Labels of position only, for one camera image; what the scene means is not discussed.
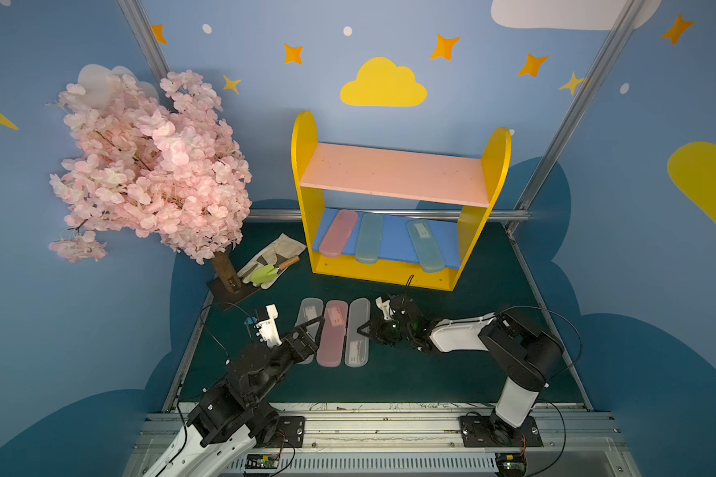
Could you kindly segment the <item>white pencil case with label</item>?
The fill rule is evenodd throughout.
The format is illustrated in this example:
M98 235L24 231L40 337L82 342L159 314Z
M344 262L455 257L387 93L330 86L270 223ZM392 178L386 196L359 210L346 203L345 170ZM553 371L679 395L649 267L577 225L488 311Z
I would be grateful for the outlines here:
M361 368L368 363L369 339L359 333L359 328L369 322L371 303L361 297L349 304L345 338L344 363L350 368Z

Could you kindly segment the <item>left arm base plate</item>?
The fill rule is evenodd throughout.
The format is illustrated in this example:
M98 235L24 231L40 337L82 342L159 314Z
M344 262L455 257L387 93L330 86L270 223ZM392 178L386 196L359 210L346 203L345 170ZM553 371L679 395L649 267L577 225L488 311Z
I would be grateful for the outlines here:
M304 445L306 418L283 415L273 419L263 430L258 447L274 448L282 444L300 449Z

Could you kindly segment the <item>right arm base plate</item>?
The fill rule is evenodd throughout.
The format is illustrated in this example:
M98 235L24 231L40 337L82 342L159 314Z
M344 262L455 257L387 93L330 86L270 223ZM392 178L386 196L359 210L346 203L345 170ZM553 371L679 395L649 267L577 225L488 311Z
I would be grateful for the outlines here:
M463 445L467 448L543 446L538 425L530 415L515 429L499 421L496 415L484 417L471 411L459 417L459 432Z

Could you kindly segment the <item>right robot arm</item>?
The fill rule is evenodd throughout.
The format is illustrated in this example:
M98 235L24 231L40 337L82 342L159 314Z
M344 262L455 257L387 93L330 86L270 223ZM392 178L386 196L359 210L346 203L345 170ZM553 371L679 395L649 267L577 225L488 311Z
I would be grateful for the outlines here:
M423 353L489 353L506 374L488 422L501 439L513 436L526 423L565 353L561 340L531 317L519 314L519 306L473 318L429 319L406 294L383 295L376 305L381 314L357 328L359 335L370 340L388 346L405 341Z

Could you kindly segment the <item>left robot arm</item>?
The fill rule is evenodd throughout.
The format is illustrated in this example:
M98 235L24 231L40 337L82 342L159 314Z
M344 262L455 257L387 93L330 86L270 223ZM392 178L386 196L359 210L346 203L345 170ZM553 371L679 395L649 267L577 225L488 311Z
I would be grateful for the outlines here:
M280 337L263 331L226 367L226 375L208 389L182 419L182 429L145 472L147 476L219 476L278 428L278 412L268 394L292 366L312 357L323 331L317 316Z

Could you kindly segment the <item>clear white pencil case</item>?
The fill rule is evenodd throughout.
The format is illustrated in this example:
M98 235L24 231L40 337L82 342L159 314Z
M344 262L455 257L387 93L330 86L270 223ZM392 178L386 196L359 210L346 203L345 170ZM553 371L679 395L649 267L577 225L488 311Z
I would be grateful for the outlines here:
M300 325L302 325L302 323L306 322L307 320L322 315L323 310L324 302L320 298L304 298L302 300L302 303L300 304L300 310L298 310L298 318L296 318L296 323L294 323L294 327L300 327Z

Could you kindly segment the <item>pink pencil case shelf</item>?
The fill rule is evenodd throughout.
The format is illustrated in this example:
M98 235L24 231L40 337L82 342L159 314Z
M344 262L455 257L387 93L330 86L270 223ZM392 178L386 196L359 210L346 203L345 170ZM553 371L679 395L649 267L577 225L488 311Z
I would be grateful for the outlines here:
M319 245L319 251L327 258L340 258L358 222L359 214L351 210L328 209L327 228Z
M343 357L347 327L348 304L342 300L330 300L324 308L324 324L316 362L324 368L337 368Z

